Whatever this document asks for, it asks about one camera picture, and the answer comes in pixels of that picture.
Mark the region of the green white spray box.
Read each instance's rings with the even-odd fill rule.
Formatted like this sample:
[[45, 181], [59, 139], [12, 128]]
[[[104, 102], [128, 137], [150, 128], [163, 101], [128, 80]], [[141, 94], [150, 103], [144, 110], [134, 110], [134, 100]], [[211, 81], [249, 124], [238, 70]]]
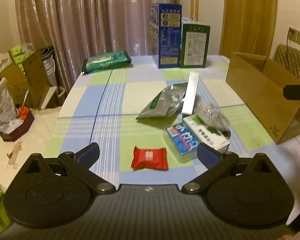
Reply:
[[218, 129], [206, 125], [198, 116], [191, 115], [183, 117], [183, 123], [194, 133], [194, 135], [211, 148], [224, 153], [230, 146], [230, 141]]

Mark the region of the blue floss pick box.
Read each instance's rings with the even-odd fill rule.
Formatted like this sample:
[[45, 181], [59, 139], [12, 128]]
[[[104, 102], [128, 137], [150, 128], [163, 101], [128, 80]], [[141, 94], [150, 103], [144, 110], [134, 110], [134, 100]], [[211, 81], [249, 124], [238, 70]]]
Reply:
[[183, 122], [166, 127], [163, 131], [163, 138], [180, 163], [186, 163], [197, 158], [200, 141]]

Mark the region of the clear plastic packaging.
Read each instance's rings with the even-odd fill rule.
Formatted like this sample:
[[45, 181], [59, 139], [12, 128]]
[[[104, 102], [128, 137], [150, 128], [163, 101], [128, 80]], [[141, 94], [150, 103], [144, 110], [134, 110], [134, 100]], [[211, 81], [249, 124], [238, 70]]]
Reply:
[[214, 105], [200, 102], [194, 108], [194, 113], [207, 126], [219, 130], [227, 139], [231, 137], [229, 120]]

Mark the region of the red snack packet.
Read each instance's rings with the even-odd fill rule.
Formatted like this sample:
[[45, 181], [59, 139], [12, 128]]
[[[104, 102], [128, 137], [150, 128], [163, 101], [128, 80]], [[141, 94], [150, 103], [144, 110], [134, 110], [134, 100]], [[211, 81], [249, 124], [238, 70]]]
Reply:
[[134, 147], [131, 168], [139, 170], [149, 168], [153, 170], [168, 170], [166, 148], [140, 149]]

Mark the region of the long white medicine box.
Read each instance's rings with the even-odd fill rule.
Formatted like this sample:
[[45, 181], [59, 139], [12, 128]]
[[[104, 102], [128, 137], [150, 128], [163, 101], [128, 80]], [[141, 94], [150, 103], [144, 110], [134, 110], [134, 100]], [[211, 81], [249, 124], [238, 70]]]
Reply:
[[184, 116], [192, 115], [194, 102], [196, 99], [198, 82], [199, 82], [199, 73], [190, 72], [185, 98], [183, 101], [183, 107], [181, 110], [181, 113]]

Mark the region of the silver foil pouch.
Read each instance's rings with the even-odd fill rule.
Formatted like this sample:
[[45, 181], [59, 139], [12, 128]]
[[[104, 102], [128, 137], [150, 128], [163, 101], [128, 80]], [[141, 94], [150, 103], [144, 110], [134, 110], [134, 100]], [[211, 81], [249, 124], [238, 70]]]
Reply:
[[183, 106], [187, 83], [176, 83], [164, 88], [137, 116], [146, 118], [171, 117]]

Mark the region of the quilted chair cover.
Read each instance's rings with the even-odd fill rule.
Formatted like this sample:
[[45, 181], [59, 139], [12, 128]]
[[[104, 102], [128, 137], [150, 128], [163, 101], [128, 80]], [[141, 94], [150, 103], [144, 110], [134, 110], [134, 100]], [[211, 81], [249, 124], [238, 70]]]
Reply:
[[273, 60], [300, 80], [300, 50], [280, 43], [276, 46]]

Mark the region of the dark brown tray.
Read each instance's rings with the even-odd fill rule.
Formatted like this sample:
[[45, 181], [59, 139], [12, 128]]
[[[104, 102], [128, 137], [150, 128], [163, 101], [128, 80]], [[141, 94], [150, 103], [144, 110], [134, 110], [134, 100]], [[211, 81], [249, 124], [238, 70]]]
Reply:
[[15, 142], [17, 139], [19, 139], [21, 136], [23, 136], [25, 133], [29, 131], [33, 122], [34, 122], [34, 116], [31, 113], [31, 111], [28, 111], [25, 120], [19, 127], [17, 127], [9, 134], [4, 134], [0, 132], [0, 137], [4, 142]]

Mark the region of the tablecloth checked pastel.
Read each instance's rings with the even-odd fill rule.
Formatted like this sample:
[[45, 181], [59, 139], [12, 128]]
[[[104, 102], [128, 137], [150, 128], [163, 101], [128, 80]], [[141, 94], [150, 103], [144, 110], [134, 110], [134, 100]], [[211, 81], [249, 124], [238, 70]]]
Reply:
[[[230, 151], [241, 157], [265, 153], [294, 194], [290, 219], [300, 213], [300, 135], [276, 144], [250, 109], [226, 83], [228, 58], [210, 56], [199, 68], [197, 99], [221, 110], [230, 122]], [[159, 69], [151, 56], [135, 56], [128, 68], [81, 74], [70, 90], [57, 119], [44, 156], [56, 157], [78, 151], [91, 142], [101, 154], [92, 171], [115, 186], [121, 184], [176, 184], [203, 173], [206, 168], [193, 159], [180, 163], [167, 152], [168, 170], [131, 168], [133, 150], [162, 148], [164, 129], [181, 122], [181, 114], [169, 118], [138, 119], [139, 113], [165, 87], [188, 80], [189, 69]]]

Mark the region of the white crumpled plastic bag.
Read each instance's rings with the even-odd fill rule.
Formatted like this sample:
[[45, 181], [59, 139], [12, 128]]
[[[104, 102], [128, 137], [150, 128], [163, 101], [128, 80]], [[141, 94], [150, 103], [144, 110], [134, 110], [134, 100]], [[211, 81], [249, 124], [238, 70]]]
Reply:
[[23, 120], [18, 118], [18, 110], [6, 87], [7, 80], [0, 81], [0, 132], [9, 134], [19, 127]]

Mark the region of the brown cardboard box on floor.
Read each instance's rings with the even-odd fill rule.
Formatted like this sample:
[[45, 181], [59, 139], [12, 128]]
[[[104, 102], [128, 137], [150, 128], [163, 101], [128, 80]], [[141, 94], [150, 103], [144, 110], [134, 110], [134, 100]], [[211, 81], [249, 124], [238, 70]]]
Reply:
[[51, 87], [39, 51], [23, 62], [23, 69], [15, 65], [9, 53], [0, 54], [0, 81], [7, 80], [8, 89], [16, 105], [23, 102], [31, 108], [40, 109]]

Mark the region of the green wet wipes pack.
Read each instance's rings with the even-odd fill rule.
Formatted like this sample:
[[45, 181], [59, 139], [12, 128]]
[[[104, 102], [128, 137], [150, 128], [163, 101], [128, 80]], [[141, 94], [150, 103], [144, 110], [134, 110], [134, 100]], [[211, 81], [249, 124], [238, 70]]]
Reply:
[[128, 66], [132, 59], [126, 51], [114, 51], [84, 59], [81, 72], [90, 74]]

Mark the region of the green carton with label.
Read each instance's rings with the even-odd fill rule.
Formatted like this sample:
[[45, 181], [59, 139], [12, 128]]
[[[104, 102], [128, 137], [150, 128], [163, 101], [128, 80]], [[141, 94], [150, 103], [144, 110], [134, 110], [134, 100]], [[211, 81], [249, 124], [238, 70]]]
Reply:
[[205, 68], [210, 38], [209, 25], [185, 22], [181, 32], [180, 68]]

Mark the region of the beige curtain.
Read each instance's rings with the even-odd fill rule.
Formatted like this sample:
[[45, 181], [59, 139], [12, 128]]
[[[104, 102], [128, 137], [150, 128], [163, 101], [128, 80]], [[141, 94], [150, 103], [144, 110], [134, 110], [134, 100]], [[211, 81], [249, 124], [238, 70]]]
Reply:
[[20, 39], [53, 46], [57, 82], [70, 90], [84, 59], [125, 50], [152, 53], [149, 8], [179, 0], [15, 0]]

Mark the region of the wall socket with plug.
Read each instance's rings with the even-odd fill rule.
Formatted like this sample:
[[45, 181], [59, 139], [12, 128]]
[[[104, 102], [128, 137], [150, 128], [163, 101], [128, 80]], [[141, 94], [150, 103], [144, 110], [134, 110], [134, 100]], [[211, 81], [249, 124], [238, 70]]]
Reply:
[[288, 32], [287, 32], [287, 39], [286, 39], [286, 56], [287, 56], [287, 65], [289, 65], [289, 46], [288, 46], [288, 41], [293, 41], [300, 45], [300, 31], [289, 27]]

